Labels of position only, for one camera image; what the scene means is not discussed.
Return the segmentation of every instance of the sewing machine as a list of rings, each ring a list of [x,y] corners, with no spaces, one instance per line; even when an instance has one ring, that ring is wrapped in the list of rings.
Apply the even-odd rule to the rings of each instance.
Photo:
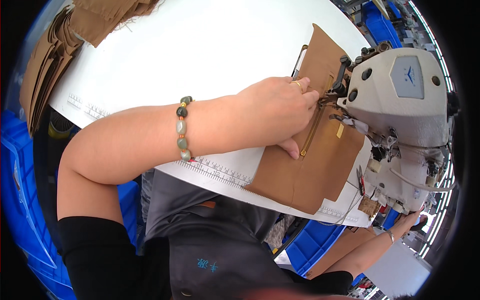
[[[452,135],[447,92],[435,57],[415,48],[392,49],[389,42],[363,48],[341,67],[319,105],[333,103],[331,115],[365,134],[372,144],[365,182],[382,205],[399,213],[418,211],[432,201],[446,169]]]

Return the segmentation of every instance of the gold ring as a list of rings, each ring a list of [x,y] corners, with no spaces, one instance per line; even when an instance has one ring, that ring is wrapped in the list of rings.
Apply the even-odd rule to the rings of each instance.
[[[303,88],[301,87],[301,84],[298,81],[292,81],[292,83],[296,83],[300,87],[300,92],[303,94]]]

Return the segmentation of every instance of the beaded bracelet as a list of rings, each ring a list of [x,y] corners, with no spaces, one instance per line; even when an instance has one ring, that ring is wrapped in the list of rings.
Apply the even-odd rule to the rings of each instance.
[[[194,161],[193,157],[190,154],[190,151],[187,149],[187,139],[185,138],[185,133],[187,132],[187,123],[183,120],[187,117],[187,105],[190,102],[195,101],[190,96],[185,96],[180,100],[180,107],[177,109],[177,116],[179,120],[177,121],[177,133],[179,138],[177,139],[177,146],[180,148],[180,156],[183,161]]]

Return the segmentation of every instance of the another worker's arm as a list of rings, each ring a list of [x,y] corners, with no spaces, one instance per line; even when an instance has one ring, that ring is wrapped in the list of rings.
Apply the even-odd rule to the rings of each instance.
[[[400,220],[390,228],[395,241],[410,230],[410,227],[412,227],[419,215],[420,211],[408,216],[402,216]],[[387,252],[390,246],[392,246],[390,235],[387,232],[381,233],[350,251],[350,253],[334,263],[324,273],[347,271],[352,274],[353,278],[355,278],[371,267],[385,252]]]
[[[301,94],[308,78],[300,80],[301,88],[290,82],[267,78],[234,96],[190,103],[185,137],[192,156],[279,144],[298,157],[291,137],[308,124],[319,94]],[[122,224],[116,185],[180,159],[179,105],[131,108],[82,129],[61,158],[58,219],[92,216]]]

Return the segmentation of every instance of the white table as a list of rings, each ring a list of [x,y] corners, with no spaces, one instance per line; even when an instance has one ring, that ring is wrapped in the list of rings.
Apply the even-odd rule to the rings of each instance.
[[[49,103],[83,128],[107,114],[178,103],[184,95],[202,100],[236,94],[266,77],[291,75],[302,45],[310,41],[312,23],[351,58],[369,47],[328,0],[166,0],[150,16],[108,35],[98,48],[84,45]],[[254,205],[336,222],[356,194],[355,169],[358,165],[366,169],[370,143],[365,139],[339,199],[324,200],[315,215],[241,188],[253,178],[262,152],[262,148],[245,149],[201,157],[201,164],[173,162],[157,169]],[[344,222],[359,227],[368,223],[367,215],[356,207]]]

